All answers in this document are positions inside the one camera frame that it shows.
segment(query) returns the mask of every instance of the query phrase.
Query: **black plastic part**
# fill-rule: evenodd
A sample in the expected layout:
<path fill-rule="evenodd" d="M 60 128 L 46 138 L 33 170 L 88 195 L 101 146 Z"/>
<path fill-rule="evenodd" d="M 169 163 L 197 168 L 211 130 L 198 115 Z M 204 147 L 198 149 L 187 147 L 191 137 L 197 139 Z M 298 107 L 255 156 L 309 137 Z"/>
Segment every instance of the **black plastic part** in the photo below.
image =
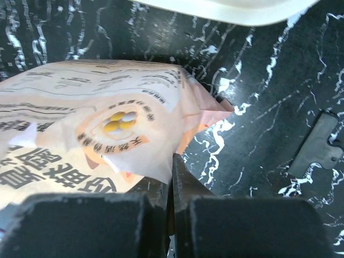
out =
<path fill-rule="evenodd" d="M 188 204 L 194 195 L 213 196 L 214 194 L 190 174 L 182 157 L 178 154 L 173 156 L 172 181 L 176 255 L 177 257 L 196 257 L 192 250 Z"/>
<path fill-rule="evenodd" d="M 301 178 L 312 163 L 319 163 L 324 169 L 332 169 L 343 157 L 344 151 L 338 144 L 330 145 L 329 135 L 338 123 L 338 117 L 322 113 L 310 135 L 292 162 L 288 174 Z"/>
<path fill-rule="evenodd" d="M 152 206 L 143 195 L 35 195 L 21 206 L 1 258 L 149 257 Z"/>
<path fill-rule="evenodd" d="M 195 198 L 194 257 L 332 257 L 314 208 L 300 199 Z"/>

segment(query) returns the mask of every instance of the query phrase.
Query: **food package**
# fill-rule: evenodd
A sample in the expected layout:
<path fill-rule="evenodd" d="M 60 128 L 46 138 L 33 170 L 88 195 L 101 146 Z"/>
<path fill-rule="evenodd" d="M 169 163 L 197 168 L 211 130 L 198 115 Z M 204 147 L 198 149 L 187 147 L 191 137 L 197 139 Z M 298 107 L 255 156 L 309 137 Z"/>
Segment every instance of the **food package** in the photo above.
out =
<path fill-rule="evenodd" d="M 143 176 L 168 183 L 173 153 L 233 111 L 181 67 L 151 62 L 50 63 L 0 93 L 0 209 L 41 192 L 125 192 Z"/>

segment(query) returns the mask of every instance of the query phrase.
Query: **white plastic object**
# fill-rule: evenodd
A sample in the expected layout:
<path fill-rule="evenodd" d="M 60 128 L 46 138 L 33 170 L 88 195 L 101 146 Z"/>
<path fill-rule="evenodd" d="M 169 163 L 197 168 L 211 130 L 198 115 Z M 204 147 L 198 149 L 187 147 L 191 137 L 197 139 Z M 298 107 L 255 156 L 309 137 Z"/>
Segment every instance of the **white plastic object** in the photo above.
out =
<path fill-rule="evenodd" d="M 169 11 L 245 26 L 277 23 L 318 0 L 138 0 Z"/>

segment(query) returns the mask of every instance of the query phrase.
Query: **yellow egg illustration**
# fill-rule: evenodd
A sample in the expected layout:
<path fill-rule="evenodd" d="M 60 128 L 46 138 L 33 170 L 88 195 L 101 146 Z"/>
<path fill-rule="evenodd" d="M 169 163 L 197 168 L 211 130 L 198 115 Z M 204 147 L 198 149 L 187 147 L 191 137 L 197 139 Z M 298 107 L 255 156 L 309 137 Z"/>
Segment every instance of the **yellow egg illustration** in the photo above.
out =
<path fill-rule="evenodd" d="M 109 133 L 109 132 L 111 132 L 111 131 L 116 130 L 118 127 L 119 127 L 119 122 L 118 122 L 118 121 L 111 121 L 111 122 L 107 123 L 107 124 L 104 126 L 104 131 L 105 131 L 106 133 Z"/>
<path fill-rule="evenodd" d="M 134 124 L 135 124 L 135 120 L 129 121 L 129 122 L 123 122 L 123 121 L 121 121 L 119 127 L 120 127 L 121 129 L 124 129 L 124 130 L 125 130 L 125 129 L 129 129 L 129 128 L 132 127 Z"/>
<path fill-rule="evenodd" d="M 113 114 L 110 118 L 111 121 L 118 121 L 121 120 L 122 117 L 125 115 L 125 112 L 117 112 L 116 114 Z"/>

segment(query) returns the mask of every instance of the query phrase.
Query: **black marble surface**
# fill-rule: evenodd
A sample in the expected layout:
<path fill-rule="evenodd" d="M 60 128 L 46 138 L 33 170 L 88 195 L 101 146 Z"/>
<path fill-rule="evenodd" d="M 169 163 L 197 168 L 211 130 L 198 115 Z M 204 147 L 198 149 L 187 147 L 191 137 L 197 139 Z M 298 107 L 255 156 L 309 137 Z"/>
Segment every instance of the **black marble surface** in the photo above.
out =
<path fill-rule="evenodd" d="M 134 59 L 184 66 L 235 113 L 198 134 L 184 160 L 220 196 L 303 197 L 344 255 L 344 159 L 288 167 L 321 110 L 344 142 L 344 1 L 321 0 L 288 21 L 242 27 L 128 1 L 1 0 L 0 78 L 65 59 Z"/>

